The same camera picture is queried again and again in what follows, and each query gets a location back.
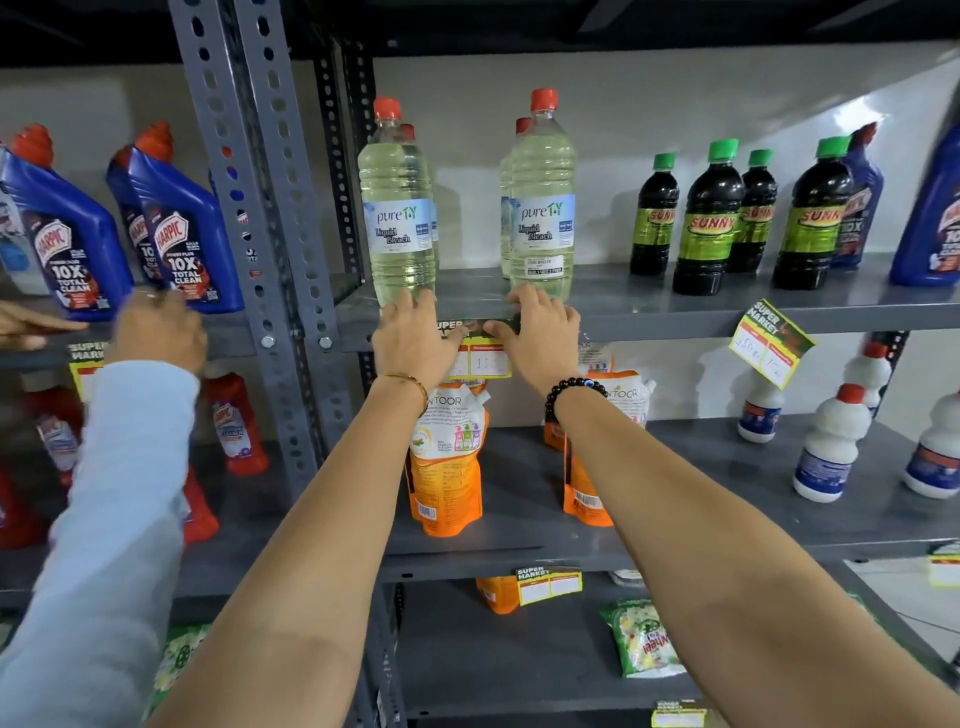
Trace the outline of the person's right hand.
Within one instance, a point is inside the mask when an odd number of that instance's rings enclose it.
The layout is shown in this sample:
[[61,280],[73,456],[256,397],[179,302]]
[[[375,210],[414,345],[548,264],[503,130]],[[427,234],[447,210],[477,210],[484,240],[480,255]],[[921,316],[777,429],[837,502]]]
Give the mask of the person's right hand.
[[554,389],[565,389],[562,383],[580,377],[580,315],[529,283],[511,291],[509,300],[519,311],[520,330],[504,349],[514,372],[547,400]]

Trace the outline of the person's left hand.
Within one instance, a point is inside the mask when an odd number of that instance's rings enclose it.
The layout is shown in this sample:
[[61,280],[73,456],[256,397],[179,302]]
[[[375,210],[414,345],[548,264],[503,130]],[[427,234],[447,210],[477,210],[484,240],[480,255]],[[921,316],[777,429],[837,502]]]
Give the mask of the person's left hand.
[[454,359],[440,357],[436,303],[428,288],[402,289],[381,309],[371,337],[378,379],[415,383],[426,393],[444,381]]

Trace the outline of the yellow red shelf price label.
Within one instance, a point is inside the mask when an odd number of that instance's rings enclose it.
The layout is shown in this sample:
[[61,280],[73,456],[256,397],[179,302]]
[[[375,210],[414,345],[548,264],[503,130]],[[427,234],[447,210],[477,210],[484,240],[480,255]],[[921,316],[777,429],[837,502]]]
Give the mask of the yellow red shelf price label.
[[95,377],[105,365],[105,341],[70,343],[68,368],[80,402],[86,406],[95,389]]
[[783,391],[803,357],[817,342],[794,321],[762,298],[738,321],[728,349],[768,383]]
[[463,319],[438,321],[438,331],[443,338],[457,327],[468,329],[462,339],[445,383],[486,382],[508,380],[512,377],[512,364],[502,341],[484,328],[488,319]]
[[706,728],[710,709],[696,699],[658,700],[651,713],[651,728]]
[[519,606],[557,599],[583,590],[582,571],[566,567],[528,566],[516,570]]
[[960,540],[931,545],[926,555],[926,574],[935,589],[960,590]]

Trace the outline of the person's left forearm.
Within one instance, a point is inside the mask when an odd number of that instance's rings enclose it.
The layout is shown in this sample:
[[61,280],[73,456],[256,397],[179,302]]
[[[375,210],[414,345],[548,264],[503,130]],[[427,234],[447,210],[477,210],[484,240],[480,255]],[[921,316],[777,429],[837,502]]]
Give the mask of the person's left forearm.
[[426,391],[378,378],[146,728],[344,728]]

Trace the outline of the person's right forearm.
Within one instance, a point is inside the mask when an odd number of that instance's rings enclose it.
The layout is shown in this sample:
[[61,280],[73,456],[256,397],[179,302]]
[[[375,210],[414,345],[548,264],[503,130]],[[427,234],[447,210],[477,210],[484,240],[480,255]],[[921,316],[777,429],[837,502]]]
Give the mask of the person's right forearm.
[[951,691],[768,516],[582,378],[547,405],[731,728],[960,728]]

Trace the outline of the clear bleach bottle red cap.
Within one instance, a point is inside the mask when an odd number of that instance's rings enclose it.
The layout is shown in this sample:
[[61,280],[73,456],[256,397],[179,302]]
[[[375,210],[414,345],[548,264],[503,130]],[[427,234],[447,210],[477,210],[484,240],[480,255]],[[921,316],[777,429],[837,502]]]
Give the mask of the clear bleach bottle red cap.
[[511,277],[511,227],[512,227],[512,153],[516,147],[517,141],[528,131],[532,124],[530,117],[520,117],[514,123],[514,140],[510,146],[510,151],[504,155],[500,161],[499,167],[499,189],[500,189],[500,267],[503,279],[509,281]]
[[512,287],[529,284],[549,298],[570,297],[574,268],[578,155],[556,115],[559,93],[532,91],[530,124],[509,155]]
[[372,285],[384,308],[403,290],[435,291],[439,237],[433,178],[400,102],[379,96],[373,112],[376,129],[358,168]]

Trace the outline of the grey metal shelf rack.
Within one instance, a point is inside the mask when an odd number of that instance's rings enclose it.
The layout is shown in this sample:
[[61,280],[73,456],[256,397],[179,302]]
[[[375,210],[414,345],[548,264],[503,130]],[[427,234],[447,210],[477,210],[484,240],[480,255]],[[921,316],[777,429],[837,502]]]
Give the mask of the grey metal shelf rack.
[[353,416],[335,295],[364,279],[346,237],[330,272],[284,12],[301,0],[166,0],[277,427],[272,506],[249,487],[225,501],[214,540],[187,551],[174,626],[212,622]]
[[[318,96],[323,108],[322,121],[327,156],[331,173],[331,194],[337,198],[338,233],[341,238],[343,278],[339,283],[333,316],[337,325],[339,347],[344,361],[360,361],[364,386],[373,380],[373,356],[370,338],[378,315],[373,279],[365,271],[366,239],[362,224],[354,220],[354,210],[359,210],[359,193],[352,181],[351,165],[354,164],[354,145],[358,149],[365,141],[365,129],[373,127],[373,94],[376,87],[375,61],[359,40],[344,40],[339,44],[329,34],[320,32],[315,41],[314,68]],[[587,151],[609,151],[610,154],[594,157],[588,155],[593,166],[587,169],[593,175],[585,182],[589,220],[584,223],[585,232],[577,228],[577,251],[584,246],[586,264],[575,268],[570,304],[581,312],[584,331],[582,341],[599,343],[646,342],[654,343],[693,341],[701,339],[730,339],[742,314],[761,298],[767,298],[775,308],[792,319],[800,329],[814,335],[876,334],[883,342],[894,342],[900,336],[906,341],[907,334],[918,332],[960,333],[960,284],[957,287],[903,287],[887,280],[887,269],[893,260],[893,252],[884,246],[887,238],[902,230],[899,223],[906,212],[900,210],[904,203],[897,203],[895,219],[881,223],[880,252],[868,252],[867,259],[858,272],[830,273],[827,282],[814,292],[789,292],[774,289],[769,282],[772,271],[770,263],[761,266],[761,273],[736,273],[727,275],[721,291],[714,296],[690,297],[671,292],[669,280],[633,276],[627,273],[626,262],[614,261],[614,233],[625,233],[623,224],[614,220],[615,205],[604,220],[599,216],[599,203],[612,205],[616,193],[626,185],[627,172],[639,174],[641,150],[626,147],[614,154],[611,145],[614,132],[624,132],[631,141],[638,135],[641,122],[649,122],[653,130],[644,132],[640,142],[669,141],[657,138],[661,125],[673,134],[681,131],[681,122],[690,122],[690,136],[694,141],[706,139],[707,131],[730,131],[729,128],[714,128],[714,122],[750,122],[746,131],[773,134],[775,152],[785,152],[790,157],[786,162],[794,164],[801,146],[801,132],[806,124],[812,140],[813,127],[826,130],[828,122],[837,113],[838,122],[830,121],[838,130],[853,129],[861,119],[854,112],[855,106],[865,103],[888,91],[896,103],[893,109],[899,114],[891,122],[894,127],[906,124],[909,132],[907,142],[897,142],[894,150],[917,151],[918,162],[897,162],[894,172],[905,174],[905,181],[895,182],[894,191],[903,188],[903,193],[919,189],[921,168],[929,160],[934,141],[944,133],[949,113],[954,112],[956,82],[960,74],[960,34],[947,35],[948,40],[924,40],[912,42],[882,42],[867,44],[826,44],[759,46],[737,49],[696,49],[676,51],[630,51],[609,53],[554,53],[554,54],[466,54],[387,57],[386,70],[399,73],[399,80],[414,83],[413,91],[438,91],[435,106],[438,118],[427,121],[427,131],[440,130],[445,135],[439,140],[453,143],[456,134],[445,130],[447,123],[466,121],[455,113],[454,107],[467,98],[467,91],[480,96],[479,120],[470,121],[479,131],[476,134],[483,144],[480,151],[464,152],[461,157],[468,162],[489,162],[503,134],[497,136],[491,126],[495,113],[506,114],[507,92],[533,86],[532,80],[542,80],[547,71],[557,71],[561,81],[569,83],[563,88],[573,93],[573,131],[576,140],[585,136]],[[657,69],[678,71],[676,80],[659,79],[663,97],[654,101],[654,91],[641,91],[642,63]],[[457,81],[469,82],[467,91],[456,91]],[[614,182],[620,188],[614,189]],[[442,255],[452,266],[440,270],[437,291],[440,298],[440,320],[469,317],[476,313],[480,318],[502,317],[509,310],[503,297],[508,281],[502,280],[495,268],[464,267],[467,263],[488,262],[492,255],[492,235],[488,229],[492,223],[481,220],[481,213],[488,213],[493,204],[487,198],[467,200],[467,192],[477,195],[484,192],[474,185],[458,192],[453,181],[445,183],[442,191],[442,225],[440,241],[449,250]],[[406,483],[401,478],[395,528],[388,543],[389,549],[382,579],[388,584],[427,580],[451,580],[465,576],[467,567],[505,567],[508,556],[518,556],[521,565],[533,565],[534,555],[546,557],[553,549],[560,554],[560,547],[576,546],[581,569],[587,566],[601,570],[612,566],[617,558],[625,556],[616,539],[608,537],[587,540],[581,538],[585,526],[567,527],[554,517],[547,518],[546,508],[550,503],[540,504],[544,499],[523,500],[541,495],[560,496],[560,481],[557,463],[540,457],[530,461],[529,482],[514,480],[511,473],[520,478],[520,465],[511,470],[505,457],[500,455],[503,447],[490,451],[486,460],[491,462],[492,480],[485,494],[487,505],[515,505],[517,516],[528,517],[519,525],[510,526],[511,514],[492,513],[481,521],[480,526],[466,529],[465,537],[448,541],[447,548],[440,544],[437,551],[427,550],[427,537],[414,528],[406,504]],[[944,539],[954,534],[954,523],[960,524],[960,516],[917,516],[910,520],[906,511],[889,513],[877,511],[870,523],[863,521],[859,530],[817,531],[813,525],[789,520],[788,526],[800,528],[798,533],[811,538],[822,536],[814,545],[826,561],[867,555],[870,549],[877,554],[896,555],[910,544],[919,544]]]

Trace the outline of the dark cleaner bottle green cap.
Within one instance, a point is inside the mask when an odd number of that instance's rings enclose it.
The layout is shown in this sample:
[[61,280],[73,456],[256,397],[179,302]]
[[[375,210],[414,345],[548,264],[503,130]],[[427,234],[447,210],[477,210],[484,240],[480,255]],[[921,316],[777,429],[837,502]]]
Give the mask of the dark cleaner bottle green cap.
[[688,191],[673,273],[675,294],[714,296],[721,288],[746,193],[734,166],[738,147],[737,138],[711,142],[707,168]]
[[795,182],[772,285],[783,290],[817,290],[831,268],[854,179],[845,162],[852,137],[819,140],[815,162]]
[[675,162],[675,152],[656,154],[653,174],[639,190],[631,237],[631,275],[662,277],[666,273],[680,197],[673,176]]
[[769,171],[773,156],[772,149],[750,152],[748,169],[742,176],[745,194],[734,227],[726,273],[752,275],[759,269],[779,193],[778,184]]

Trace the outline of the red toilet cleaner bottle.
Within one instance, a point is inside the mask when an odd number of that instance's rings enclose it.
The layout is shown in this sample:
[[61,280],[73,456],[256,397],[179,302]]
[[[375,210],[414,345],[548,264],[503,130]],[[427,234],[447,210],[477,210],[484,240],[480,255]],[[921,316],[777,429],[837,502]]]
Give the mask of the red toilet cleaner bottle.
[[193,465],[189,465],[182,494],[185,499],[183,539],[186,547],[212,539],[220,523],[210,510]]
[[261,442],[245,379],[233,371],[212,374],[204,378],[202,392],[209,403],[226,469],[238,478],[266,472],[270,461]]
[[81,444],[84,410],[78,394],[63,385],[25,386],[30,418],[60,485],[68,490],[74,477]]

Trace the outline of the white bottle red cap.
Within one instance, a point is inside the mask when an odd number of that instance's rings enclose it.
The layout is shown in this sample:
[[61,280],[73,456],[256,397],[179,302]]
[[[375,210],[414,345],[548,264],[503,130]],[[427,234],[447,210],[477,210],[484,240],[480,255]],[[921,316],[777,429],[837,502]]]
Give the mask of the white bottle red cap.
[[762,373],[753,371],[737,422],[739,436],[754,444],[769,443],[776,436],[784,406],[784,391]]
[[934,404],[930,427],[919,436],[901,481],[931,500],[960,494],[960,390]]
[[861,385],[844,383],[814,412],[793,474],[795,491],[810,502],[831,504],[843,495],[858,443],[872,423],[865,396]]
[[844,369],[843,383],[861,386],[863,404],[875,417],[882,403],[882,390],[893,374],[893,365],[888,360],[890,347],[879,342],[869,342],[860,354],[850,359]]

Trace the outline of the blue toilet cleaner bottle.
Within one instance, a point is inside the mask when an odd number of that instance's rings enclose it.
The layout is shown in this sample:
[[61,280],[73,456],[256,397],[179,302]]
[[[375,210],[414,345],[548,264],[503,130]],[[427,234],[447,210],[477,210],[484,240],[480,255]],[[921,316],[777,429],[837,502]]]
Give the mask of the blue toilet cleaner bottle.
[[879,205],[884,177],[867,155],[879,128],[873,121],[858,128],[850,139],[844,164],[853,182],[839,226],[830,267],[836,270],[855,270],[859,267]]
[[136,284],[114,215],[53,167],[46,127],[31,123],[6,145],[0,190],[52,297],[73,321],[113,321]]
[[889,281],[907,287],[960,283],[960,117],[932,154]]
[[122,224],[119,229],[132,249],[140,273],[147,285],[163,290],[165,281],[159,257],[150,237],[141,201],[131,185],[129,163],[133,146],[116,151],[107,165],[104,179],[116,203]]
[[173,159],[172,130],[160,120],[140,133],[126,165],[162,279],[199,313],[244,310],[219,200],[182,173]]

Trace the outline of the green white packet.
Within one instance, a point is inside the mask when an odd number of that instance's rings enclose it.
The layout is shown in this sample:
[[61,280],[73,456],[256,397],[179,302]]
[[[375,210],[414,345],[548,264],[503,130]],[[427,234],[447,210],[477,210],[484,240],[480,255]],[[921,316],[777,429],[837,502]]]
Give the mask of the green white packet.
[[600,615],[610,629],[624,679],[662,679],[687,674],[666,626],[648,597],[607,604]]
[[172,626],[166,636],[163,652],[152,681],[152,692],[142,720],[146,721],[168,696],[194,652],[210,631],[211,623]]

